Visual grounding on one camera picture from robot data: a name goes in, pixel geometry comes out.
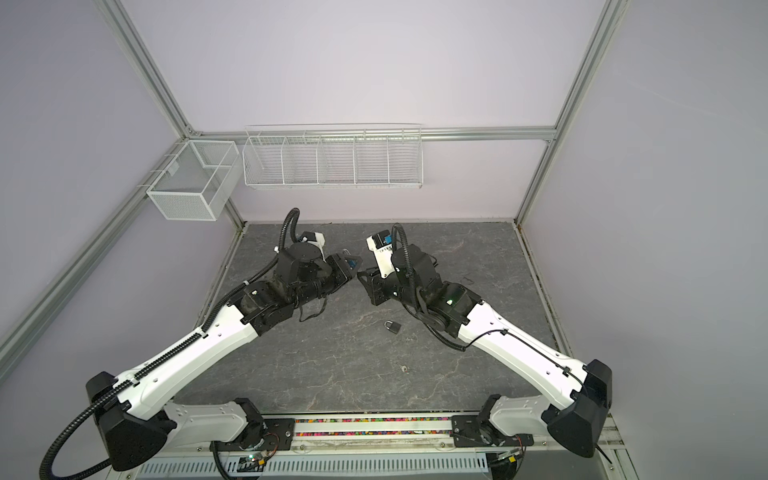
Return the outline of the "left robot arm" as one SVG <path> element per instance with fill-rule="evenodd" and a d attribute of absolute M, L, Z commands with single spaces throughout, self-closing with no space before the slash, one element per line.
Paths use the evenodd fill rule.
<path fill-rule="evenodd" d="M 325 254 L 321 233 L 297 234 L 299 216 L 299 209 L 289 211 L 274 257 L 225 294 L 200 326 L 132 369 L 119 375 L 101 372 L 87 382 L 89 405 L 48 448 L 40 478 L 55 478 L 56 457 L 88 419 L 95 421 L 108 457 L 76 473 L 78 479 L 108 467 L 131 470 L 170 446 L 207 443 L 216 451 L 221 446 L 247 450 L 264 444 L 268 428 L 246 398 L 190 407 L 172 400 L 219 360 L 301 312 L 305 304 L 327 301 L 355 278 L 361 258 L 346 252 Z"/>

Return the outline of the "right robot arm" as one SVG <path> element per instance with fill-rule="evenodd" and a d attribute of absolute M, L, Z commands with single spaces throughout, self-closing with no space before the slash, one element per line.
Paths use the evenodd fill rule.
<path fill-rule="evenodd" d="M 476 418 L 481 441 L 492 445 L 519 434 L 548 435 L 584 458 L 598 442 L 612 406 L 613 372 L 604 362 L 584 363 L 513 325 L 467 286 L 443 280 L 436 261 L 410 243 L 396 223 L 368 237 L 376 264 L 359 273 L 371 302 L 399 302 L 443 345 L 477 348 L 526 380 L 538 397 L 488 398 Z"/>

